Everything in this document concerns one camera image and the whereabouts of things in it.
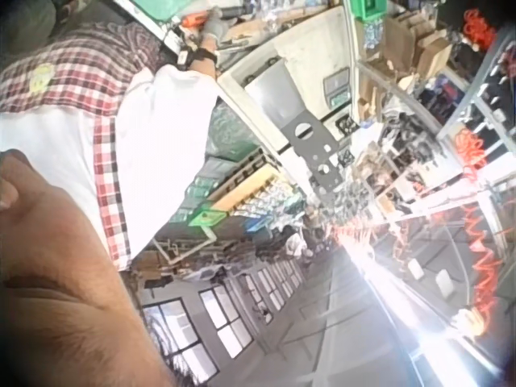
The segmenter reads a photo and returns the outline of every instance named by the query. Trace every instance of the white t-shirt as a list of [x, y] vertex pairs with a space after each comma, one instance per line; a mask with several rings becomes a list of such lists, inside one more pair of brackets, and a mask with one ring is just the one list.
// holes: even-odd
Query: white t-shirt
[[[134, 258], [181, 204], [204, 164], [213, 78], [171, 65], [137, 73], [116, 118], [116, 152], [127, 232]], [[97, 202], [94, 118], [42, 106], [0, 114], [0, 151], [18, 149], [50, 184], [66, 190], [107, 246]]]

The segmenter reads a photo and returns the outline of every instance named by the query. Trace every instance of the window frame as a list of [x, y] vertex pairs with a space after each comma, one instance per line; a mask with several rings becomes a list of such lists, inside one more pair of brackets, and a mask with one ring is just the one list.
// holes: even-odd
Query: window frame
[[[146, 309], [150, 309], [150, 308], [154, 308], [154, 307], [157, 307], [158, 310], [160, 311], [160, 315], [161, 315], [161, 318], [163, 319], [163, 322], [165, 324], [165, 327], [163, 327], [164, 329], [166, 329], [170, 335], [172, 336], [172, 338], [176, 341], [176, 345], [177, 345], [177, 339], [174, 337], [174, 334], [172, 332], [172, 330], [170, 329], [169, 325], [167, 324], [167, 319], [165, 317], [165, 314], [163, 312], [163, 309], [161, 308], [162, 305], [164, 304], [169, 304], [169, 303], [172, 303], [172, 302], [177, 302], [179, 301], [181, 303], [181, 307], [183, 308], [183, 310], [185, 311], [185, 315], [186, 315], [186, 318], [188, 319], [188, 322], [190, 324], [190, 326], [192, 327], [193, 329], [193, 332], [195, 333], [195, 335], [197, 336], [197, 340], [194, 341], [193, 343], [191, 344], [188, 344], [186, 347], [184, 348], [181, 348], [181, 349], [177, 349], [177, 351], [172, 351], [172, 353], [169, 353], [168, 355], [166, 355], [167, 359], [168, 360], [173, 360], [173, 358], [175, 356], [178, 356], [178, 355], [181, 355], [182, 356], [182, 353], [189, 350], [189, 349], [192, 349], [196, 346], [198, 346], [199, 344], [202, 345], [202, 347], [204, 348], [204, 351], [206, 352], [206, 354], [208, 355], [208, 358], [210, 359], [211, 363], [213, 364], [214, 368], [215, 368], [215, 372], [213, 375], [211, 375], [208, 379], [206, 379], [205, 381], [203, 381], [202, 383], [207, 383], [208, 381], [210, 381], [211, 379], [213, 379], [216, 375], [218, 375], [218, 373], [220, 372], [220, 369], [218, 368], [217, 364], [214, 362], [214, 359], [213, 359], [213, 356], [210, 354], [210, 352], [208, 351], [208, 347], [204, 344], [204, 342], [202, 341], [201, 339], [201, 336], [199, 335], [199, 332], [197, 330], [197, 328], [195, 327], [195, 324], [192, 322], [192, 318], [190, 317], [190, 314], [188, 312], [188, 310], [186, 309], [186, 305], [185, 303], [183, 302], [183, 298], [182, 297], [177, 297], [177, 298], [170, 298], [168, 300], [165, 300], [165, 301], [160, 301], [160, 302], [153, 302], [152, 304], [146, 304], [144, 306], [142, 306], [142, 312], [144, 314], [144, 318], [145, 317], [145, 310]], [[185, 361], [185, 363], [188, 365], [188, 368], [190, 369], [190, 366], [188, 364], [188, 362], [184, 359], [184, 356], [183, 356], [183, 360]]]
[[[260, 296], [260, 300], [257, 301], [253, 296], [252, 296], [252, 289], [249, 288], [249, 284], [248, 284], [248, 278], [251, 280], [253, 286], [255, 287], [255, 291], [258, 293], [258, 295]], [[267, 309], [268, 309], [268, 305], [265, 303], [265, 300], [264, 300], [264, 296], [261, 295], [261, 292], [260, 290], [258, 289], [258, 286], [256, 285], [256, 281], [255, 279], [252, 277], [251, 274], [245, 274], [245, 281], [246, 281], [246, 286], [248, 287], [249, 289], [249, 293], [251, 294], [251, 298], [253, 300], [253, 302], [255, 303], [255, 305], [257, 307], [260, 307], [260, 303], [263, 303]], [[265, 325], [269, 325], [273, 320], [274, 320], [274, 314], [271, 310], [268, 311], [268, 315], [271, 316], [271, 319], [267, 322], [267, 319], [264, 318], [264, 321], [265, 321]]]
[[[220, 302], [220, 300], [218, 299], [218, 295], [217, 295], [217, 292], [215, 292], [215, 288], [218, 288], [218, 287], [222, 287], [226, 290], [226, 294], [229, 298], [229, 301], [231, 303], [231, 305], [233, 306], [233, 309], [235, 310], [236, 314], [237, 314], [237, 317], [233, 320], [230, 321], [230, 319], [227, 317], [227, 313], [226, 311], [224, 310], [224, 307], [223, 307], [223, 304]], [[223, 315], [224, 315], [224, 318], [226, 319], [226, 323], [224, 323], [222, 326], [220, 327], [217, 327], [215, 325], [215, 321], [211, 318], [211, 315], [210, 315], [210, 312], [208, 312], [208, 308], [206, 308], [206, 304], [204, 303], [204, 300], [202, 299], [202, 295], [203, 293], [208, 293], [208, 292], [212, 292], [212, 294], [214, 295], [214, 298], [215, 298], [215, 301], [217, 302], [218, 304], [218, 307], [220, 308], [220, 310], [223, 312]], [[242, 315], [240, 314], [239, 310], [236, 309], [235, 307], [235, 303], [233, 302], [233, 299], [231, 298], [231, 295], [227, 289], [227, 286], [224, 284], [224, 285], [216, 285], [216, 286], [212, 286], [211, 288], [208, 288], [208, 289], [204, 289], [204, 290], [201, 290], [199, 291], [199, 298], [201, 298], [201, 303], [202, 305], [204, 306], [204, 309], [205, 311], [207, 312], [208, 316], [210, 317], [210, 320], [211, 320], [211, 323], [213, 324], [213, 327], [215, 328], [215, 330], [217, 331], [217, 336], [218, 336], [218, 339], [221, 341], [221, 343], [223, 344], [224, 348], [226, 349], [228, 355], [231, 357], [231, 354], [229, 353], [229, 351], [227, 350], [226, 348], [226, 345], [224, 344], [224, 342], [222, 341], [222, 339], [220, 338], [220, 336], [218, 335], [218, 333], [224, 329], [225, 327], [230, 327], [231, 330], [233, 331], [233, 335], [236, 337], [237, 341], [239, 342], [240, 346], [242, 347], [242, 351], [240, 351], [235, 357], [231, 357], [232, 360], [238, 358], [254, 341], [255, 341], [255, 338], [252, 337], [251, 335], [251, 332], [249, 331], [249, 328], [247, 326], [247, 324], [245, 323], [245, 321], [243, 320], [242, 318]], [[251, 341], [249, 341], [249, 343], [246, 344], [246, 346], [242, 345], [242, 343], [240, 342], [240, 338], [238, 337], [238, 335], [235, 333], [235, 331], [233, 330], [233, 327], [231, 326], [232, 323], [238, 321], [240, 319], [240, 321], [242, 322], [242, 325], [243, 327], [246, 329], [246, 331], [248, 332], [248, 335], [249, 337], [251, 338]]]
[[274, 275], [276, 276], [276, 279], [283, 288], [283, 291], [287, 296], [287, 300], [290, 299], [293, 296], [293, 289], [290, 283], [288, 282], [287, 276], [283, 272], [282, 264], [280, 262], [275, 262], [271, 264], [271, 268], [273, 268]]
[[283, 267], [285, 268], [285, 271], [287, 273], [287, 277], [290, 278], [290, 282], [294, 285], [296, 289], [299, 289], [299, 286], [301, 286], [301, 278], [298, 275], [298, 272], [296, 271], [295, 267], [293, 266], [292, 260], [284, 260], [282, 261]]
[[[281, 294], [280, 290], [278, 289], [277, 283], [274, 281], [273, 276], [269, 272], [268, 268], [262, 268], [262, 269], [258, 270], [257, 276], [260, 279], [260, 281], [262, 281], [262, 283], [263, 283], [263, 280], [260, 278], [260, 273], [262, 273], [263, 278], [265, 278], [265, 281], [267, 282], [268, 287], [271, 288], [271, 291], [269, 292], [267, 290], [267, 286], [264, 284], [265, 291], [267, 292], [268, 297], [270, 298], [270, 300], [273, 303], [276, 310], [278, 312], [281, 311], [286, 304], [286, 300], [283, 298], [283, 295]], [[273, 294], [273, 293], [274, 293], [274, 297], [276, 299], [277, 299], [277, 295], [279, 295], [281, 298], [281, 301], [277, 300], [278, 303], [280, 304], [280, 308], [278, 308], [276, 306], [276, 304], [274, 304], [273, 298], [271, 297], [271, 294]]]

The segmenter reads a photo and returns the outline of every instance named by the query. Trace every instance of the green bin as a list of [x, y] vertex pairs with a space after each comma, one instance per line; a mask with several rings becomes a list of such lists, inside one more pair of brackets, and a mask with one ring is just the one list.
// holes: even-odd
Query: green bin
[[157, 22], [168, 22], [192, 0], [132, 0], [143, 12]]
[[380, 18], [387, 11], [387, 0], [350, 0], [356, 18], [369, 22]]

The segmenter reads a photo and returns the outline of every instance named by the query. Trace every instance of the green box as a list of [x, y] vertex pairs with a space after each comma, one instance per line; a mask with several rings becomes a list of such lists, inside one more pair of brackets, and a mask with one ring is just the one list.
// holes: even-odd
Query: green box
[[191, 0], [132, 0], [143, 12], [158, 22], [168, 22]]
[[378, 19], [387, 11], [387, 0], [350, 0], [352, 13], [356, 18], [370, 22]]
[[199, 211], [193, 214], [193, 218], [188, 225], [190, 227], [212, 227], [226, 217], [226, 211], [212, 210], [211, 208], [201, 206]]

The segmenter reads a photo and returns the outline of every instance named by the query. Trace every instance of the window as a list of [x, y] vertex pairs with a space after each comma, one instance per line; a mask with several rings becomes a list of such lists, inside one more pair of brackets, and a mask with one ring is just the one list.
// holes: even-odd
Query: window
[[293, 260], [290, 260], [289, 264], [290, 264], [290, 266], [293, 269], [294, 275], [296, 276], [296, 278], [298, 279], [299, 283], [301, 284], [303, 282], [303, 277], [301, 277], [301, 274], [299, 273], [299, 267], [294, 263]]
[[267, 290], [268, 296], [271, 298], [274, 307], [277, 309], [277, 311], [280, 311], [285, 304], [285, 300], [281, 296], [280, 291], [277, 289], [271, 274], [266, 268], [264, 268], [258, 272], [258, 277], [260, 278], [262, 284], [264, 284], [265, 290]]
[[284, 260], [282, 264], [285, 268], [285, 271], [287, 272], [287, 276], [290, 277], [290, 280], [297, 289], [301, 284], [301, 278], [299, 277], [298, 272], [296, 272], [293, 262], [291, 260]]
[[281, 287], [285, 291], [287, 297], [291, 298], [293, 294], [292, 286], [287, 281], [287, 276], [285, 275], [285, 273], [283, 273], [281, 265], [278, 262], [276, 262], [275, 264], [271, 265], [271, 269], [273, 270], [273, 273], [276, 275], [276, 278], [278, 279], [278, 282], [280, 282]]
[[154, 342], [178, 368], [190, 370], [199, 383], [217, 373], [181, 300], [145, 306], [144, 315], [154, 328]]
[[251, 343], [252, 337], [235, 309], [226, 287], [216, 286], [201, 292], [201, 299], [229, 356], [236, 358]]
[[[256, 306], [262, 310], [268, 310], [267, 305], [265, 305], [264, 299], [261, 297], [260, 292], [256, 288], [256, 284], [251, 276], [246, 275], [245, 281], [248, 284], [249, 291], [251, 292], [251, 297], [254, 300]], [[273, 315], [271, 313], [267, 313], [265, 315], [265, 323], [269, 324], [273, 320]]]

